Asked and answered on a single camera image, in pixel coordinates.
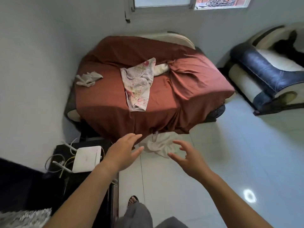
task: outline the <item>left hand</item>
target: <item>left hand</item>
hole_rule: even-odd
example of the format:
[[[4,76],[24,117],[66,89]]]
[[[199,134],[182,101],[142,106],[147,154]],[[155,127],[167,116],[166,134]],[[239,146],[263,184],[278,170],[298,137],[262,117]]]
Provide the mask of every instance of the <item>left hand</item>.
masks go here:
[[[143,146],[139,147],[133,153],[131,152],[134,143],[142,137],[142,134],[127,134],[118,139],[109,149],[105,155],[102,163],[107,163],[113,167],[116,172],[128,168],[137,159],[143,151]]]

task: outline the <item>forearm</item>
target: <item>forearm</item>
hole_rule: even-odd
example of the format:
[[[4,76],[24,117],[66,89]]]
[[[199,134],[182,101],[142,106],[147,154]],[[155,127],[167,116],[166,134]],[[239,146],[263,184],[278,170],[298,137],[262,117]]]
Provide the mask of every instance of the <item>forearm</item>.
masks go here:
[[[116,173],[115,168],[102,161],[44,227],[92,227],[105,193]]]
[[[272,227],[214,172],[201,177],[200,183],[209,192],[228,228]]]

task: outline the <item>floral cloth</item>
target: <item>floral cloth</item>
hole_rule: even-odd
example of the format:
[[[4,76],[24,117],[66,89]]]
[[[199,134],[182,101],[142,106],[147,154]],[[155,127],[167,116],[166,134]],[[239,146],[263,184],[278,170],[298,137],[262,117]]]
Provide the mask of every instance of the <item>floral cloth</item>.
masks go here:
[[[156,59],[151,58],[137,66],[120,69],[130,111],[146,111],[155,64]]]

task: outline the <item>bed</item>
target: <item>bed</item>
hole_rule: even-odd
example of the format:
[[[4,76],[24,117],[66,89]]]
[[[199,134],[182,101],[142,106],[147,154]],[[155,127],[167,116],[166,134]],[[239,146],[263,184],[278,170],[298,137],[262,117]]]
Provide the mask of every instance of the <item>bed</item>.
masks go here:
[[[146,111],[130,112],[119,69],[151,57],[156,65],[168,63],[170,71],[154,78]],[[127,133],[141,133],[142,139],[156,132],[189,133],[196,124],[216,121],[234,93],[188,38],[172,32],[104,38],[82,59],[77,73],[93,71],[104,78],[89,88],[73,85],[64,113],[112,141]]]

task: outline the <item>foot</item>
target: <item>foot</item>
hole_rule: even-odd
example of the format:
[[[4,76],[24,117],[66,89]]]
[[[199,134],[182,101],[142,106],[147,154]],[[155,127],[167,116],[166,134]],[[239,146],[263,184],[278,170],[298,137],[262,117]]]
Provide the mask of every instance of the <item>foot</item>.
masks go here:
[[[131,197],[130,200],[129,200],[129,203],[128,203],[128,206],[130,206],[131,204],[134,204],[137,202],[137,199],[135,197]]]

